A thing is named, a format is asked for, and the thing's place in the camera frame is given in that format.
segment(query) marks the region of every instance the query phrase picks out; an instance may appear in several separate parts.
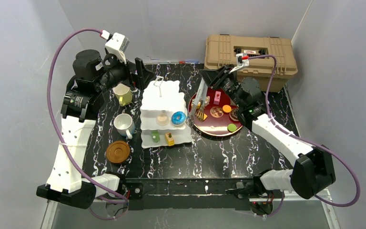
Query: white tiered stand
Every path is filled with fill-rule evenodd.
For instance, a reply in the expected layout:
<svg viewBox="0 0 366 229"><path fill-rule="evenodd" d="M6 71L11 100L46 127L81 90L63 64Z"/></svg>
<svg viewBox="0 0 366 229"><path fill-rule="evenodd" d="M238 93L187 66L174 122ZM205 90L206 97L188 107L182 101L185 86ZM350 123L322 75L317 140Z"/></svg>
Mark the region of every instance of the white tiered stand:
<svg viewBox="0 0 366 229"><path fill-rule="evenodd" d="M171 121L167 125L158 125L156 117L165 111L171 119L175 112L183 111L187 115L184 93L179 93L179 81L163 81L163 77L157 77L151 81L142 94L141 110L141 139L142 148L168 146L166 133L171 133L174 144L192 143L191 128L187 124L174 126ZM154 142L152 130L157 130L160 141Z"/></svg>

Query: cable tie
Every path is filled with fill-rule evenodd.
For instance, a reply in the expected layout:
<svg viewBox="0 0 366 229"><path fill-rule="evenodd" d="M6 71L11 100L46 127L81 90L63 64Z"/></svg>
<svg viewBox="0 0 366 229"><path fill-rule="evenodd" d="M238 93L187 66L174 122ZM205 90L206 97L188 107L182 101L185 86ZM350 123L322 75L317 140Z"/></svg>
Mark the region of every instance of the cable tie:
<svg viewBox="0 0 366 229"><path fill-rule="evenodd" d="M88 145L71 145L71 144L62 143L62 142L60 142L60 145L69 146L69 147L88 147Z"/></svg>
<svg viewBox="0 0 366 229"><path fill-rule="evenodd" d="M279 125L279 123L273 117L269 118L268 122L270 122L274 127Z"/></svg>

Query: white wall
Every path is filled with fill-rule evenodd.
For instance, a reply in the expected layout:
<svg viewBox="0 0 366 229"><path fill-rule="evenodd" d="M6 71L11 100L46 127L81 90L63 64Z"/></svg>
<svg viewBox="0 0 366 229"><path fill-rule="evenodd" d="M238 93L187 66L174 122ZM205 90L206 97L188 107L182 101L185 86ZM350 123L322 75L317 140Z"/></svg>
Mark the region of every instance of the white wall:
<svg viewBox="0 0 366 229"><path fill-rule="evenodd" d="M342 228L366 228L366 1L315 0L293 42L299 74L288 84L301 135L341 155L357 173L361 198L335 208ZM333 201L355 194L335 162Z"/></svg>
<svg viewBox="0 0 366 229"><path fill-rule="evenodd" d="M51 172L58 145L47 112L47 77L56 47L71 32L58 1L0 0L0 228L40 228L47 204L35 192ZM80 50L74 39L59 58L54 112Z"/></svg>
<svg viewBox="0 0 366 229"><path fill-rule="evenodd" d="M292 38L310 0L59 0L74 29L95 27L130 39L127 58L204 62L210 34ZM95 34L83 47L103 50Z"/></svg>

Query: tan plastic toolbox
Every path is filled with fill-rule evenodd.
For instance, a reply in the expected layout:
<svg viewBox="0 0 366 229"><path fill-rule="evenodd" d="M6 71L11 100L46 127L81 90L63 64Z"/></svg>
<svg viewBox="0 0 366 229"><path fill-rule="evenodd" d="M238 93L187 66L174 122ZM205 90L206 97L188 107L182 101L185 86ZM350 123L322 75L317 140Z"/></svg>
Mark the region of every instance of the tan plastic toolbox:
<svg viewBox="0 0 366 229"><path fill-rule="evenodd" d="M270 87L271 92L279 92L285 83L297 72L290 39L277 37L238 37L232 35L210 35L205 45L206 69L219 69L225 64L236 66L236 53L248 55L272 54L277 57L277 69ZM266 91L274 61L272 58L255 59L250 66L238 72L238 80L253 77Z"/></svg>

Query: mug handle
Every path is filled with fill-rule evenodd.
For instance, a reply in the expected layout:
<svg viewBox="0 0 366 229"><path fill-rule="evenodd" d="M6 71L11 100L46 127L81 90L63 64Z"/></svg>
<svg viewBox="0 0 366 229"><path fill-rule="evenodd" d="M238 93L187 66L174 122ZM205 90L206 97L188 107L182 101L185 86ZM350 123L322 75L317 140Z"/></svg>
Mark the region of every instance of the mug handle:
<svg viewBox="0 0 366 229"><path fill-rule="evenodd" d="M132 139L132 134L130 133L130 131L129 130L126 130L125 132L127 134L127 138L128 139Z"/></svg>

